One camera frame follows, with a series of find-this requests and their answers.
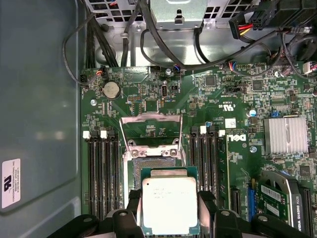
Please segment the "motherboard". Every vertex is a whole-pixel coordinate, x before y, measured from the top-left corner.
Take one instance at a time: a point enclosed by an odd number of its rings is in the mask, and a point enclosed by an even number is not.
[[[197,191],[212,191],[219,208],[246,221],[275,215],[317,237],[315,83],[280,71],[107,68],[81,91],[83,213],[103,220],[125,207],[144,168],[196,167]],[[284,188],[291,182],[298,189]]]

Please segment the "black wire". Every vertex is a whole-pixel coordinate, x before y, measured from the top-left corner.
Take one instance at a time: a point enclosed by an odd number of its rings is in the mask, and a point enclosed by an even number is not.
[[[300,77],[301,79],[315,79],[316,77],[304,77],[304,76],[302,76],[302,75],[297,71],[296,67],[294,66],[294,64],[293,64],[293,62],[292,62],[292,60],[291,60],[291,58],[290,58],[290,54],[289,54],[289,51],[288,51],[288,48],[287,48],[286,42],[285,42],[285,35],[286,35],[286,33],[283,33],[283,35],[282,35],[282,44],[283,44],[283,48],[284,48],[284,54],[285,54],[285,57],[287,58],[287,60],[288,60],[288,62],[289,62],[289,64],[290,64],[290,66],[291,66],[293,72],[294,72],[298,77]]]
[[[115,55],[113,54],[113,51],[110,47],[110,44],[105,38],[104,33],[102,29],[100,28],[100,25],[96,19],[92,20],[92,26],[93,26],[96,39],[98,40],[100,44],[101,50],[105,56],[107,63],[109,64],[110,67],[119,67],[115,59]]]
[[[147,61],[149,61],[150,63],[152,63],[152,64],[154,64],[154,65],[157,65],[157,66],[160,66],[160,67],[165,67],[165,68],[171,67],[170,65],[163,65],[163,64],[157,63],[157,62],[153,61],[152,59],[150,59],[150,58],[145,54],[144,49],[143,49],[143,48],[144,48],[144,35],[145,35],[145,33],[147,33],[147,32],[149,32],[149,29],[146,29],[146,30],[144,30],[144,31],[142,32],[142,34],[141,34],[141,39],[140,39],[140,49],[141,49],[141,53],[142,53],[143,57],[144,57]],[[216,61],[213,61],[213,62],[210,62],[210,63],[206,63],[206,64],[196,64],[196,65],[186,65],[186,66],[190,66],[190,67],[191,67],[190,70],[204,70],[204,69],[213,67],[213,66],[215,66],[215,65],[219,65],[219,64],[225,63],[225,62],[227,62],[227,61],[230,61],[230,60],[233,60],[233,59],[237,58],[237,57],[240,56],[241,54],[247,52],[248,50],[250,50],[250,49],[253,48],[254,46],[258,45],[261,41],[264,41],[264,40],[266,40],[266,39],[272,37],[272,36],[275,35],[275,34],[276,34],[275,31],[274,31],[274,32],[271,32],[271,33],[267,34],[266,36],[264,36],[264,37],[262,37],[262,38],[256,40],[256,42],[254,42],[253,44],[250,44],[250,45],[244,47],[243,49],[241,49],[241,50],[239,50],[239,51],[237,51],[237,52],[235,52],[235,53],[233,53],[233,54],[231,54],[231,55],[229,55],[229,56],[223,57],[223,58],[221,58],[221,59],[219,59],[219,60],[216,60]],[[203,66],[202,69],[201,69],[201,68],[199,68],[199,69],[192,69],[193,66],[196,67],[196,66],[201,66],[201,65]],[[189,70],[188,68],[183,68],[181,65],[178,65],[178,66],[179,66],[180,68],[182,68],[182,69],[187,69],[187,70]]]
[[[148,55],[145,53],[144,51],[144,35],[145,33],[149,32],[148,29],[144,30],[142,33],[141,33],[141,37],[140,37],[140,49],[141,49],[141,53],[143,55],[143,57],[150,63],[156,65],[156,66],[159,66],[159,67],[162,67],[162,68],[173,68],[173,66],[170,66],[170,65],[164,65],[164,64],[161,64],[161,63],[157,63],[155,62],[154,60],[152,60],[150,57],[148,57]]]
[[[247,43],[247,44],[252,44],[252,43],[255,42],[254,39],[251,39],[250,37],[247,37],[247,36],[245,36],[245,35],[243,35],[243,36],[240,37],[240,41],[242,41],[242,42],[244,42],[244,43]],[[267,51],[267,53],[268,53],[269,56],[272,55],[271,50],[269,49],[269,47],[268,47],[266,44],[260,43],[259,45],[262,46],[263,49],[265,49],[265,50]]]
[[[197,52],[204,62],[210,63],[209,59],[207,59],[207,57],[205,56],[205,54],[202,51],[202,48],[200,47],[199,36],[200,36],[200,31],[196,31],[196,33],[195,33],[195,46],[196,46]]]
[[[306,36],[304,36],[304,37],[301,38],[301,39],[298,39],[297,37],[294,37],[294,38],[289,42],[289,44],[288,44],[288,47],[287,47],[288,52],[291,53],[292,47],[293,47],[294,45],[303,43],[303,42],[308,41],[308,40],[315,40],[315,41],[317,41],[317,36],[315,36],[315,35],[306,35]]]
[[[140,5],[137,3],[137,6],[135,7],[134,12],[130,16],[128,23],[124,29],[124,33],[129,33],[130,28],[133,24],[133,22],[137,19],[137,16],[140,12]],[[123,50],[122,50],[122,58],[121,58],[121,67],[127,66],[127,60],[128,60],[128,53],[129,53],[129,39],[123,38]]]
[[[92,77],[88,82],[81,82],[79,81],[75,75],[73,74],[73,72],[71,71],[69,64],[68,64],[68,60],[67,60],[67,56],[66,56],[66,44],[68,42],[68,40],[74,35],[76,34],[78,31],[80,31],[89,21],[91,21],[93,18],[95,17],[94,13],[91,13],[87,19],[85,21],[83,21],[73,32],[71,32],[68,36],[65,37],[63,44],[62,44],[62,55],[63,55],[63,60],[64,60],[64,64],[65,67],[67,69],[67,72],[69,73],[70,77],[78,84],[82,85],[82,86],[87,86],[90,83],[94,82],[97,78],[98,75],[94,75],[94,77]]]
[[[140,8],[143,14],[143,17],[145,19],[145,22],[147,24],[147,27],[150,31],[150,33],[152,34],[155,42],[157,43],[158,47],[163,51],[163,53],[169,57],[174,63],[176,63],[177,65],[179,65],[180,68],[182,69],[186,69],[186,70],[206,70],[210,67],[213,67],[215,65],[224,63],[226,61],[232,60],[238,56],[240,56],[241,54],[243,54],[244,52],[247,52],[248,50],[250,50],[251,48],[253,48],[254,46],[258,45],[259,43],[273,37],[276,35],[277,31],[272,31],[271,33],[263,36],[262,38],[256,40],[253,44],[250,44],[246,47],[244,47],[243,49],[237,51],[236,53],[233,53],[229,56],[226,56],[222,59],[213,61],[213,62],[209,62],[209,63],[205,63],[205,64],[192,64],[192,65],[185,65],[183,64],[183,62],[181,62],[167,47],[167,45],[165,44],[165,42],[162,40],[162,38],[160,37],[156,26],[153,22],[150,10],[148,8],[147,5],[147,0],[140,0]]]
[[[265,75],[265,74],[271,72],[271,71],[274,69],[274,67],[277,65],[277,63],[278,63],[279,60],[281,59],[282,53],[283,53],[283,47],[280,47],[279,50],[278,50],[277,56],[275,57],[274,62],[270,65],[269,68],[267,68],[265,71],[263,71],[263,72],[261,72],[261,73],[253,74],[253,75],[251,75],[251,74],[244,74],[244,73],[242,73],[242,72],[236,71],[235,69],[233,69],[232,72],[234,72],[235,74],[237,74],[237,75],[239,75],[239,76],[247,77],[247,78],[259,77],[259,76]]]

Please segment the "silver heatsink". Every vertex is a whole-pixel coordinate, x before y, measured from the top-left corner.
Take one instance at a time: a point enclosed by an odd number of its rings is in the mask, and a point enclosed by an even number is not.
[[[308,153],[305,118],[264,119],[265,153]]]

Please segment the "red wire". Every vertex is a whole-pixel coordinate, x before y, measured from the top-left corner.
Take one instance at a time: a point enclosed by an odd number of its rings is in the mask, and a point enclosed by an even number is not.
[[[253,24],[249,24],[249,25],[246,25],[246,26],[239,26],[239,30],[249,29],[251,27],[253,27]]]

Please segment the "yellow wire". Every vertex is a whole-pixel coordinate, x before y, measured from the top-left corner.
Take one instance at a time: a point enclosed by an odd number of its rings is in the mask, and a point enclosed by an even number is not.
[[[246,34],[246,33],[247,33],[248,31],[250,31],[250,30],[251,30],[251,28],[249,28],[249,29],[247,29],[247,30],[241,32],[241,33],[240,33],[240,36],[243,36],[244,34]]]

